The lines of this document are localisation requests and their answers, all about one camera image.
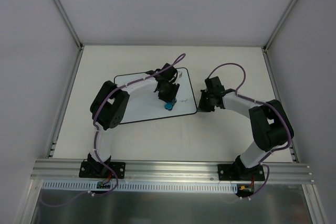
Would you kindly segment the blue whiteboard eraser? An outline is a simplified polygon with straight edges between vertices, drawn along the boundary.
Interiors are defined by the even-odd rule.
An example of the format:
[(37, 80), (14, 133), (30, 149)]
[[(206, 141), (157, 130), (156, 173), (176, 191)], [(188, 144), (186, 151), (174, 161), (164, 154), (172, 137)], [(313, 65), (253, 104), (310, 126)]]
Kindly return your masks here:
[(168, 111), (171, 111), (173, 108), (174, 108), (174, 105), (175, 105), (176, 101), (172, 101), (172, 102), (168, 102), (164, 108)]

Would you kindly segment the white whiteboard black frame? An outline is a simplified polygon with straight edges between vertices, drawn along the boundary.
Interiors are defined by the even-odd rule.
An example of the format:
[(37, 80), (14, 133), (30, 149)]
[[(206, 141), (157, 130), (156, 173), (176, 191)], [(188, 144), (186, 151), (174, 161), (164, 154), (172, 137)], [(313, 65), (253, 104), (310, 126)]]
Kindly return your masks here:
[(177, 68), (177, 71), (181, 71), (183, 76), (177, 78), (180, 87), (176, 96), (176, 103), (171, 111), (164, 108), (166, 102), (158, 99), (158, 93), (154, 91), (156, 82), (153, 81), (145, 87), (140, 87), (139, 83), (133, 84), (126, 88), (127, 91), (135, 90), (130, 93), (121, 124), (195, 114), (197, 112), (196, 100), (189, 72), (186, 68)]

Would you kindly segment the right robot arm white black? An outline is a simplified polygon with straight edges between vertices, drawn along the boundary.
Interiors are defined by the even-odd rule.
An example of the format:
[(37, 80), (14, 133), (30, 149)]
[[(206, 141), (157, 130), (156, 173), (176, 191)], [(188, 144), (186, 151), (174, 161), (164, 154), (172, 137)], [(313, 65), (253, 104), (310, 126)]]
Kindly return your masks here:
[(219, 164), (220, 181), (264, 181), (262, 162), (271, 153), (291, 145), (293, 128), (278, 100), (260, 102), (225, 89), (219, 77), (206, 78), (198, 110), (214, 112), (216, 108), (234, 111), (250, 120), (253, 142), (230, 165)]

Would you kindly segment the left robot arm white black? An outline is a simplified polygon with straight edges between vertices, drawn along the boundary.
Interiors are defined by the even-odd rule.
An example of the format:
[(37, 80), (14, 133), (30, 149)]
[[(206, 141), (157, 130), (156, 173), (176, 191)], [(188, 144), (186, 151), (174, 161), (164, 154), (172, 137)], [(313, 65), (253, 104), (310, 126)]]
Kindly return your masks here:
[(96, 132), (93, 150), (81, 163), (79, 172), (81, 178), (117, 178), (117, 175), (121, 174), (116, 172), (111, 156), (102, 154), (107, 147), (99, 136), (102, 131), (117, 127), (124, 117), (128, 102), (143, 93), (157, 93), (158, 99), (165, 102), (164, 108), (172, 110), (180, 87), (179, 77), (178, 70), (166, 63), (162, 69), (147, 71), (142, 78), (123, 85), (111, 81), (106, 81), (102, 85), (90, 106)]

